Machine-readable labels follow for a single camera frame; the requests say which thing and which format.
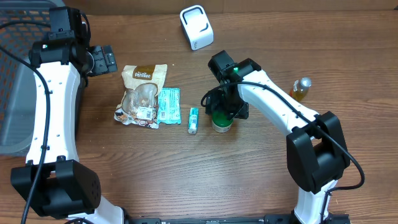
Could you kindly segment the green lid white jar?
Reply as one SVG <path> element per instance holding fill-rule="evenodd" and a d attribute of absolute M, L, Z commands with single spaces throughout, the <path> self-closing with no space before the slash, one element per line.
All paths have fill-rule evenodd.
<path fill-rule="evenodd" d="M 230 130 L 233 119 L 228 119 L 227 116 L 219 111 L 215 111 L 211 115 L 211 126 L 218 133 L 225 133 Z"/>

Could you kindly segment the teal snack packet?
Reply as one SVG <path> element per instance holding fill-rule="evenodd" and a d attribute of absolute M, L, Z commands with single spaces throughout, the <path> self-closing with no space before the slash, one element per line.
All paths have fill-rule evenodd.
<path fill-rule="evenodd" d="M 198 130 L 198 108 L 190 108 L 190 114 L 188 117 L 188 133 L 196 134 Z"/>

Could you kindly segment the brown white snack packet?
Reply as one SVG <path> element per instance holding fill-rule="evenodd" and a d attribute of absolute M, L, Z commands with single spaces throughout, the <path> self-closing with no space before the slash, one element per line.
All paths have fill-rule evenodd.
<path fill-rule="evenodd" d="M 151 129 L 157 123 L 158 96 L 163 89 L 168 65 L 126 65 L 121 73 L 125 92 L 114 119 L 124 125 Z"/>

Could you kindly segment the teal white wet wipes pack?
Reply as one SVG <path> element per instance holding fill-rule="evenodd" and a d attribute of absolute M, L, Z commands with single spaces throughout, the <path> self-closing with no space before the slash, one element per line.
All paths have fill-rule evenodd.
<path fill-rule="evenodd" d="M 158 124 L 181 124 L 179 88 L 163 88 L 158 95 L 158 106 Z"/>

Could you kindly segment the yellow dish soap bottle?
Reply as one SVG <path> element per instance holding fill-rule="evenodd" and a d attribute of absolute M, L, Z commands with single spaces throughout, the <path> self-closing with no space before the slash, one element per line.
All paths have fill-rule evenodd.
<path fill-rule="evenodd" d="M 312 80 L 309 77 L 303 77 L 299 80 L 296 80 L 289 92 L 290 97 L 298 102 L 301 102 L 306 97 L 311 85 Z"/>

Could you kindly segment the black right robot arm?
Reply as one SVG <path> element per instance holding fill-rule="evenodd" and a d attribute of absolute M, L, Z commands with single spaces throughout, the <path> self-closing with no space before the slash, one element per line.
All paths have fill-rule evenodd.
<path fill-rule="evenodd" d="M 246 119 L 249 106 L 257 108 L 285 136 L 287 168 L 298 185 L 298 201 L 289 214 L 265 215 L 263 223 L 349 223 L 348 215 L 328 211 L 351 159 L 339 119 L 319 114 L 295 101 L 250 58 L 236 63 L 225 51 L 208 67 L 219 82 L 201 100 L 213 125 L 225 128 L 235 118 Z"/>

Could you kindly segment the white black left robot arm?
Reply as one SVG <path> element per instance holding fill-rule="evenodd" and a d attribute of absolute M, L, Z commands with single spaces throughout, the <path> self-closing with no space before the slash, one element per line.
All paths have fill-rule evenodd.
<path fill-rule="evenodd" d="M 75 126 L 87 77 L 116 71 L 111 46 L 86 47 L 74 39 L 35 42 L 27 67 L 36 84 L 35 120 L 25 165 L 11 184 L 40 217 L 68 223 L 127 223 L 123 208 L 101 193 L 96 172 L 80 163 Z"/>

